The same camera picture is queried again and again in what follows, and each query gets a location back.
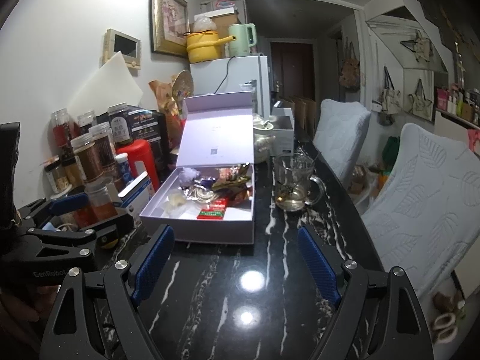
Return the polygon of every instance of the glass cup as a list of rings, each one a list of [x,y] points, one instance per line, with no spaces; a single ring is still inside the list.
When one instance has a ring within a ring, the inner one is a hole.
[[[275,203],[284,211],[301,210],[323,196],[323,182],[315,176],[314,161],[303,154],[282,154],[275,157]],[[309,198],[310,181],[318,185],[315,198]]]

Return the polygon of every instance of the green bag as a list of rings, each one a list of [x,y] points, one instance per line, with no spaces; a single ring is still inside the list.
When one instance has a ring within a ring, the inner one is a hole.
[[[382,151],[382,160],[385,170],[392,170],[397,160],[398,150],[400,149],[400,137],[388,137],[387,143]]]

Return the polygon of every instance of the silver screw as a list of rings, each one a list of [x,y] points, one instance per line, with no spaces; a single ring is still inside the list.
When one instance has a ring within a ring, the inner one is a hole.
[[[117,269],[123,269],[128,265],[128,261],[124,259],[120,259],[115,263],[115,268]]]
[[[348,269],[355,269],[358,267],[358,264],[353,261],[352,259],[348,259],[347,261],[345,261],[345,266],[348,268]]]
[[[68,271],[68,276],[74,277],[80,273],[80,269],[75,267]]]
[[[405,274],[405,271],[402,268],[400,268],[399,266],[396,266],[393,269],[393,274],[396,275],[396,276],[403,276]]]

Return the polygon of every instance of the brown backpack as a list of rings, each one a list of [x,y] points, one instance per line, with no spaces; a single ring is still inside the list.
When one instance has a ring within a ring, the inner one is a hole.
[[[360,61],[355,56],[353,43],[350,42],[347,50],[347,58],[342,66],[342,73],[340,75],[340,85],[349,91],[356,92],[360,89]]]

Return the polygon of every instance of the open box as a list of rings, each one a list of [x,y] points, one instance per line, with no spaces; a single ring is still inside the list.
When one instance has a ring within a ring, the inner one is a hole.
[[[169,224],[175,240],[223,244],[254,243],[255,173],[253,119],[250,92],[219,93],[184,100],[187,120],[178,152],[177,168],[165,180],[140,213],[147,233]],[[197,219],[201,206],[179,215],[168,214],[163,205],[170,193],[179,190],[179,174],[185,167],[203,174],[250,163],[253,195],[241,205],[227,207],[223,220]]]

